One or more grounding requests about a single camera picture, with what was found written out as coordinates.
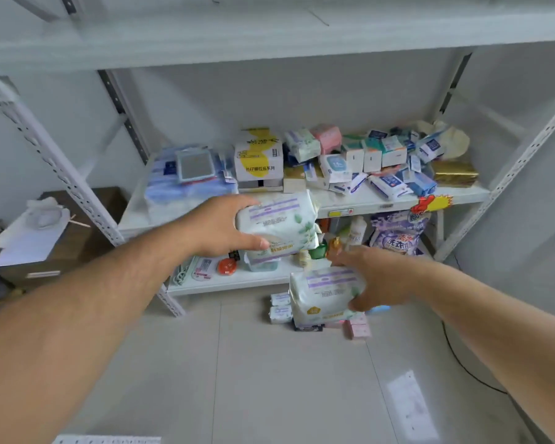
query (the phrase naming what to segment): bottom shelf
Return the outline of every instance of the bottom shelf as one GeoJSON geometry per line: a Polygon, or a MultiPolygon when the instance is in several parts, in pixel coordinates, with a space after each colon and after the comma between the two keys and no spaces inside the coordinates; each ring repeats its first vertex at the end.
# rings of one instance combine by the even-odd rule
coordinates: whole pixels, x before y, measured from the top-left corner
{"type": "MultiPolygon", "coordinates": [[[[417,246],[422,255],[431,258],[426,246],[420,241],[417,246]]],[[[331,266],[327,259],[313,260],[310,270],[322,269],[331,266]]],[[[208,293],[213,291],[237,290],[253,286],[279,285],[289,283],[290,273],[303,271],[295,263],[293,256],[283,258],[275,271],[252,272],[247,269],[243,261],[238,262],[238,269],[231,276],[214,274],[208,281],[196,281],[191,274],[185,277],[182,285],[169,285],[167,292],[172,296],[185,296],[188,294],[208,293]]]]}

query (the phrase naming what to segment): white shelf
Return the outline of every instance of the white shelf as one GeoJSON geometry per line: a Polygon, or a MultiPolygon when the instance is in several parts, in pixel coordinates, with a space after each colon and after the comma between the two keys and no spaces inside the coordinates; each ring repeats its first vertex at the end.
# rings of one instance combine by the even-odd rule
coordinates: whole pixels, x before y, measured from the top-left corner
{"type": "Polygon", "coordinates": [[[156,15],[46,23],[39,34],[0,43],[0,74],[539,41],[555,41],[555,5],[210,3],[156,15]]]}
{"type": "MultiPolygon", "coordinates": [[[[327,259],[312,261],[312,269],[320,269],[331,266],[327,259]]],[[[246,268],[243,261],[238,262],[238,269],[231,276],[222,276],[215,273],[208,281],[196,281],[187,274],[183,285],[169,285],[167,293],[172,296],[185,296],[187,294],[207,293],[210,291],[237,290],[239,288],[251,288],[252,286],[278,285],[289,283],[290,274],[301,272],[303,269],[294,263],[294,257],[288,256],[281,259],[275,271],[252,272],[246,268]]]]}
{"type": "MultiPolygon", "coordinates": [[[[146,201],[144,201],[144,187],[146,186],[146,178],[149,171],[150,165],[147,165],[145,175],[138,183],[136,190],[134,190],[125,213],[119,222],[119,231],[126,239],[135,237],[153,227],[183,216],[194,207],[193,201],[177,201],[164,207],[158,207],[156,216],[150,216],[146,201]]],[[[263,201],[279,195],[281,193],[264,193],[253,196],[263,201]]],[[[363,183],[354,194],[348,196],[315,189],[312,190],[312,195],[321,206],[319,218],[327,218],[330,211],[340,209],[354,209],[353,215],[406,210],[418,202],[418,198],[415,195],[405,195],[394,202],[386,201],[376,193],[376,190],[368,182],[363,183]]],[[[453,205],[472,204],[485,201],[489,197],[489,190],[483,188],[479,183],[475,183],[472,187],[468,188],[438,187],[436,195],[451,196],[453,205]]]]}

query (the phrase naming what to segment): white perforated metal strip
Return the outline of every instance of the white perforated metal strip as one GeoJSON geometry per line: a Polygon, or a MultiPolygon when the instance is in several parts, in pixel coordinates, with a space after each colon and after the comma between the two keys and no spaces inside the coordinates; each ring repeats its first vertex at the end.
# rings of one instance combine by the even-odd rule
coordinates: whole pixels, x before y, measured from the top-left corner
{"type": "Polygon", "coordinates": [[[498,176],[489,184],[489,198],[482,202],[481,205],[475,206],[467,214],[465,219],[456,227],[448,239],[437,250],[434,255],[436,261],[444,261],[450,255],[452,250],[458,245],[471,228],[479,221],[481,216],[494,203],[497,197],[502,194],[505,188],[514,180],[516,175],[524,168],[524,165],[534,156],[534,154],[545,144],[547,139],[555,131],[555,114],[549,119],[541,131],[533,138],[528,140],[528,145],[520,145],[514,154],[510,157],[510,161],[499,172],[498,176]]]}
{"type": "MultiPolygon", "coordinates": [[[[15,89],[1,80],[0,110],[14,123],[32,149],[50,166],[70,197],[76,201],[105,237],[114,246],[125,243],[117,223],[91,190],[86,180],[68,160],[44,126],[35,118],[35,115],[20,101],[15,89]]],[[[175,316],[185,315],[185,310],[167,294],[164,285],[160,287],[157,295],[175,316]]]]}
{"type": "Polygon", "coordinates": [[[105,434],[60,434],[52,444],[160,444],[157,436],[115,436],[105,434]]]}

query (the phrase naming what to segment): tile grout line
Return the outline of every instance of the tile grout line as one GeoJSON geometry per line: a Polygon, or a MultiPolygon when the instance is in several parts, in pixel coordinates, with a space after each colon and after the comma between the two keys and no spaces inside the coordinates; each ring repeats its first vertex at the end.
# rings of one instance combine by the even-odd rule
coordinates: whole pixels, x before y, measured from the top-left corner
{"type": "Polygon", "coordinates": [[[374,374],[376,375],[376,381],[378,382],[378,388],[380,389],[380,393],[382,394],[382,400],[385,403],[386,414],[389,416],[389,421],[391,422],[392,432],[395,435],[395,440],[397,444],[399,444],[399,438],[397,438],[397,431],[395,430],[395,425],[392,423],[391,412],[388,409],[388,404],[386,403],[385,393],[382,392],[382,387],[380,386],[380,380],[378,379],[378,373],[376,372],[376,366],[374,364],[374,359],[372,358],[372,354],[370,353],[370,347],[368,346],[368,341],[365,341],[366,349],[368,349],[368,355],[370,356],[370,361],[372,362],[372,368],[374,369],[374,374]]]}
{"type": "Polygon", "coordinates": [[[218,357],[220,356],[220,330],[222,326],[222,302],[220,302],[220,317],[218,318],[218,349],[216,349],[216,377],[214,378],[214,408],[212,409],[212,441],[214,444],[214,417],[216,414],[216,388],[218,386],[218,357]]]}

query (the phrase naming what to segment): tile floor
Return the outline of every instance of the tile floor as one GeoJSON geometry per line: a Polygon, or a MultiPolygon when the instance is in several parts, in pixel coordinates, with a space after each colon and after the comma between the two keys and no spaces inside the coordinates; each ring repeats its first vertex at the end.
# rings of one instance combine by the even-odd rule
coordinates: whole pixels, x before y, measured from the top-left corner
{"type": "MultiPolygon", "coordinates": [[[[507,396],[452,358],[421,304],[370,317],[373,338],[267,322],[287,286],[194,295],[174,319],[157,299],[66,433],[162,436],[164,444],[532,444],[507,396]]],[[[450,331],[463,363],[499,384],[450,331]]]]}

